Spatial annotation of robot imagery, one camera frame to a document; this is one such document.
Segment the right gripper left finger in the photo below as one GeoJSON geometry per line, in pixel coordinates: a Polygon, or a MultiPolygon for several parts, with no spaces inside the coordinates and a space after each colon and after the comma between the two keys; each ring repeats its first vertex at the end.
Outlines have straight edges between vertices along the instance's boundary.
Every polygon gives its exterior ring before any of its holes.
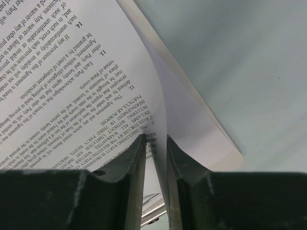
{"type": "Polygon", "coordinates": [[[138,230],[146,136],[100,169],[2,170],[3,230],[138,230]]]}

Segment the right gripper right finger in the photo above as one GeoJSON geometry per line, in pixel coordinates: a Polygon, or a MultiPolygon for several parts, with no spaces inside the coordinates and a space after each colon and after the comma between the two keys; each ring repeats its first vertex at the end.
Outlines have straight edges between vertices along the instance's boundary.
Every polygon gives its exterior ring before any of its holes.
{"type": "Polygon", "coordinates": [[[307,175],[213,172],[167,138],[172,230],[304,230],[307,175]]]}

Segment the metal folder clip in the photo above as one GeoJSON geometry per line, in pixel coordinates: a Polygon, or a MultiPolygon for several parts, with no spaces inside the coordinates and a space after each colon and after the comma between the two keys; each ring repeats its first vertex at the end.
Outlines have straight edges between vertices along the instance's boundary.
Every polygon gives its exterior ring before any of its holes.
{"type": "Polygon", "coordinates": [[[159,220],[167,213],[163,195],[155,193],[143,198],[141,228],[159,220]]]}

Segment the white folder with clip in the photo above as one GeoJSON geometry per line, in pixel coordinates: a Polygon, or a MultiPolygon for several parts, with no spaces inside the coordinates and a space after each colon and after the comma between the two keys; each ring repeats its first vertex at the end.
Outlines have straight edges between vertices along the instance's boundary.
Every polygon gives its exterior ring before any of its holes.
{"type": "Polygon", "coordinates": [[[153,29],[151,24],[148,22],[141,10],[138,8],[136,3],[132,0],[119,0],[118,4],[126,13],[128,18],[131,20],[131,23],[133,24],[140,39],[146,47],[147,52],[148,48],[153,48],[153,50],[158,54],[162,61],[169,67],[169,69],[180,80],[184,87],[191,93],[192,97],[196,99],[202,109],[207,113],[211,120],[218,126],[222,133],[235,147],[235,150],[228,154],[226,157],[206,167],[212,171],[233,171],[238,169],[243,163],[242,154],[239,152],[239,150],[237,149],[233,141],[230,139],[230,137],[227,135],[227,133],[224,131],[223,127],[215,118],[208,105],[205,103],[205,101],[202,99],[195,87],[192,85],[182,68],[168,51],[161,38],[153,29]]]}

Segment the white dense text sheet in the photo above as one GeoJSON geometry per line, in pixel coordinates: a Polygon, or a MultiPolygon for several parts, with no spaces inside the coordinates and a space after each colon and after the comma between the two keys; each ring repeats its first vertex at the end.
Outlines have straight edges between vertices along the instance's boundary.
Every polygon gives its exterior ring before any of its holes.
{"type": "Polygon", "coordinates": [[[143,198],[166,112],[152,59],[115,0],[0,3],[0,171],[94,172],[146,136],[143,198]]]}

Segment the white signature form sheet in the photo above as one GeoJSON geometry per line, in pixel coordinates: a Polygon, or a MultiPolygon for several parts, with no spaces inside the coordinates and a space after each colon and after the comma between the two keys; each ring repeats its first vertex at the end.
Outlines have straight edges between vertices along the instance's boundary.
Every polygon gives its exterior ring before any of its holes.
{"type": "Polygon", "coordinates": [[[234,151],[233,144],[153,48],[148,48],[148,53],[163,90],[168,135],[204,166],[210,166],[234,151]]]}

